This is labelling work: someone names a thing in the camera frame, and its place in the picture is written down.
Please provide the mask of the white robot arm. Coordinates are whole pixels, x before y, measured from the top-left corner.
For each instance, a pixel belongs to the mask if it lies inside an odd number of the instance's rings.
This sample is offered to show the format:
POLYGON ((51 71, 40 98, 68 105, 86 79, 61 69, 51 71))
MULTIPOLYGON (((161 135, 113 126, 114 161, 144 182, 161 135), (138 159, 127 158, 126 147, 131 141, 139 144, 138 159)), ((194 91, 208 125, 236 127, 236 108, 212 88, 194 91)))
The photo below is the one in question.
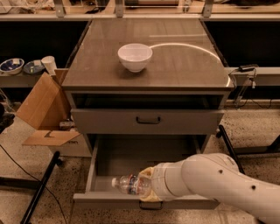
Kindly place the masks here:
POLYGON ((226 154, 195 154, 176 163, 146 168, 140 175, 150 179, 159 200, 200 195, 240 208, 265 224, 280 224, 280 185, 240 173, 226 154))

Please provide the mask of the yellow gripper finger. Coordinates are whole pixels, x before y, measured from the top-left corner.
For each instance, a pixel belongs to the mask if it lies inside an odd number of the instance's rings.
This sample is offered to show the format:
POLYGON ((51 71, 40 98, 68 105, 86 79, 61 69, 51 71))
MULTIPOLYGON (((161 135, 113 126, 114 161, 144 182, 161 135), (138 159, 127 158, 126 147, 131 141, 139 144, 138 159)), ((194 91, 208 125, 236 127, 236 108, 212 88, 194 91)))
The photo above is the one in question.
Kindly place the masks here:
POLYGON ((159 202, 160 198, 157 195, 151 194, 147 197, 141 197, 140 200, 143 202, 159 202))
POLYGON ((148 168, 145 168, 144 170, 140 171, 138 176, 141 178, 150 179, 152 177, 153 172, 154 172, 154 168, 148 167, 148 168))

